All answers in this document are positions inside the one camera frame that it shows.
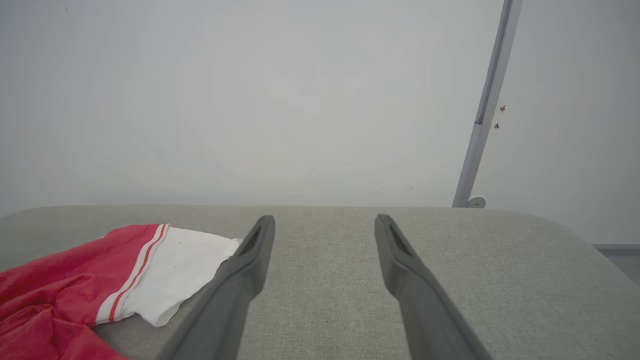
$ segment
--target gray metal pole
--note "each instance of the gray metal pole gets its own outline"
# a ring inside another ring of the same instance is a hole
[[[516,35],[521,8],[522,0],[504,0],[498,33],[495,37],[493,52],[489,61],[489,70],[487,71],[482,96],[480,97],[476,122],[471,132],[471,140],[469,141],[465,162],[462,165],[456,196],[453,199],[454,208],[466,208],[469,202],[484,145],[489,136],[493,114],[498,105],[498,96],[502,88],[504,74],[507,71],[507,63],[511,54],[513,38]]]

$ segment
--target garment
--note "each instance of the garment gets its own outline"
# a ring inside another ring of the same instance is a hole
[[[0,274],[4,359],[123,359],[90,327],[141,313],[165,325],[238,241],[169,224],[115,229]]]

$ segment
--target red fabric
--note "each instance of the red fabric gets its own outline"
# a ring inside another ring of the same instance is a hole
[[[158,225],[131,225],[0,274],[3,359],[125,359],[91,329]]]

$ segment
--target table surface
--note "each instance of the table surface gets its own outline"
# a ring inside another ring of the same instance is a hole
[[[408,359],[400,311],[374,239],[391,215],[494,359],[637,359],[640,288],[567,228],[511,211],[287,206],[60,206],[0,218],[0,270],[130,224],[242,238],[276,219],[262,293],[239,359]],[[153,359],[192,306],[153,328],[139,316],[96,333]]]

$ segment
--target wall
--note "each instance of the wall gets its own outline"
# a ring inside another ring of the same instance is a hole
[[[450,206],[502,1],[0,6],[5,215]]]
[[[640,3],[525,1],[474,184],[488,208],[640,243]]]

